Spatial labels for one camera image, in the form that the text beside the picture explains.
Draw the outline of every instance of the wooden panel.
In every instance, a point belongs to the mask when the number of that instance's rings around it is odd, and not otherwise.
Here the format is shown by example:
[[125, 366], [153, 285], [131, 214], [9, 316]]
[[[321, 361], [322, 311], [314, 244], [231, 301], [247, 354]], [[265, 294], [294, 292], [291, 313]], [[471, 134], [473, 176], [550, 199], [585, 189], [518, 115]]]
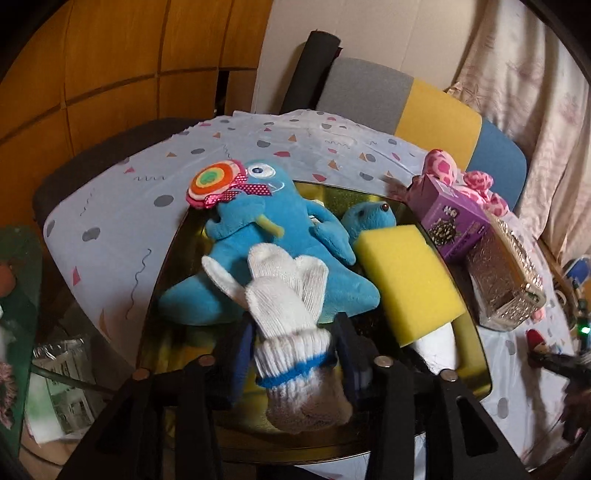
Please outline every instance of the wooden panel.
[[45, 117], [0, 145], [0, 225], [32, 225], [33, 193], [45, 177], [70, 158], [65, 110]]
[[226, 115], [232, 115], [234, 110], [251, 111], [255, 82], [256, 70], [235, 70], [230, 72], [224, 111]]
[[217, 70], [166, 75], [160, 79], [160, 118], [213, 117]]
[[0, 83], [0, 138], [60, 104], [71, 7], [72, 2], [63, 5], [37, 30]]
[[220, 67], [258, 67], [272, 3], [234, 0]]
[[161, 71], [217, 67], [232, 0], [172, 0]]
[[155, 74], [166, 0], [76, 0], [66, 38], [66, 98]]
[[156, 118], [156, 80], [99, 93], [68, 107], [74, 153]]

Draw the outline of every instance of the blue plush toy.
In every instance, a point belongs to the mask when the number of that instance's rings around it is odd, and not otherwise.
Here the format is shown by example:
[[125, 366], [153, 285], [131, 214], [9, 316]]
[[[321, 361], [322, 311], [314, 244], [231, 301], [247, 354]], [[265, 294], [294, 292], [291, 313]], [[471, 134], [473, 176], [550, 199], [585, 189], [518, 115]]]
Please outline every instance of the blue plush toy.
[[[354, 264], [355, 255], [349, 235], [338, 219], [322, 205], [303, 199], [282, 169], [262, 161], [250, 162], [245, 167], [248, 183], [266, 184], [272, 195], [241, 193], [230, 202], [218, 203], [219, 221], [209, 220], [205, 226], [207, 236], [215, 241], [209, 256], [245, 286], [251, 280], [246, 263], [250, 247], [261, 242], [274, 243], [292, 257], [311, 255], [328, 266], [320, 323], [331, 322], [338, 312], [353, 316], [376, 308], [378, 289], [341, 263]], [[261, 228], [257, 224], [261, 215], [282, 227], [284, 235], [278, 238]], [[314, 225], [310, 215], [321, 223]], [[185, 325], [231, 322], [243, 312], [215, 287], [203, 270], [167, 290], [158, 308], [167, 319]]]
[[386, 202], [362, 202], [345, 212], [341, 223], [349, 234], [353, 245], [364, 230], [396, 226], [396, 217]]

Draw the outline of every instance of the pink leopard print plush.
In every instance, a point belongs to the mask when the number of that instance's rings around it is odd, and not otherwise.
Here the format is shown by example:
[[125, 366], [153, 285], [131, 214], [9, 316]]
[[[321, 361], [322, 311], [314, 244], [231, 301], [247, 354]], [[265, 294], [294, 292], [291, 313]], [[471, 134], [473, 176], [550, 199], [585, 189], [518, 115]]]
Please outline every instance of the pink leopard print plush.
[[[458, 174], [462, 175], [465, 185], [457, 182]], [[445, 150], [436, 148], [425, 156], [423, 175], [439, 179], [497, 217], [502, 217], [509, 211], [507, 202], [499, 194], [490, 191], [494, 183], [492, 176], [478, 170], [462, 173], [453, 157]]]
[[425, 156], [423, 174], [433, 175], [451, 187], [457, 179], [457, 165], [453, 157], [445, 150], [431, 150]]

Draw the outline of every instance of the metal screw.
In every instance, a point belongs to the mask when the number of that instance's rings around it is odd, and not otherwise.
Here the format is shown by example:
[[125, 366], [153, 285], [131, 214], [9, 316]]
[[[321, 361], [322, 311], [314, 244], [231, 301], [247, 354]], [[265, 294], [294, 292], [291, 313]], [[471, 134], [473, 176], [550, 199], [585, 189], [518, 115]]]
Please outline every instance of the metal screw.
[[449, 370], [448, 368], [441, 370], [439, 376], [441, 376], [446, 382], [455, 382], [458, 379], [457, 372], [455, 370]]
[[392, 365], [394, 365], [394, 359], [388, 355], [380, 355], [374, 358], [374, 363], [378, 367], [390, 368]]
[[202, 367], [212, 367], [216, 363], [216, 358], [213, 355], [202, 355], [197, 361]]
[[146, 378], [148, 378], [150, 376], [150, 371], [147, 370], [146, 368], [138, 368], [132, 375], [131, 378], [133, 378], [136, 382], [140, 382], [142, 380], [145, 380]]

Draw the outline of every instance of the black foam roll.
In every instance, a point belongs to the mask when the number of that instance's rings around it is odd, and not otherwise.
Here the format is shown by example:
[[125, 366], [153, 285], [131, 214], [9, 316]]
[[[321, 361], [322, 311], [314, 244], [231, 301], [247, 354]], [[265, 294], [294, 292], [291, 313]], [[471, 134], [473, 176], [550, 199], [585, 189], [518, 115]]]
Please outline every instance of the black foam roll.
[[310, 33], [295, 67], [280, 113], [300, 108], [315, 108], [333, 60], [339, 52], [340, 39], [315, 30]]

